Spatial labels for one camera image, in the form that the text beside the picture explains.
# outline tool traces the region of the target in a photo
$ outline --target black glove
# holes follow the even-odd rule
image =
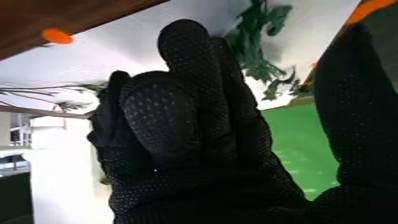
[[[248,220],[262,208],[299,208],[308,201],[271,151],[241,66],[194,21],[166,27],[159,48],[171,71],[114,74],[93,118],[116,223]]]

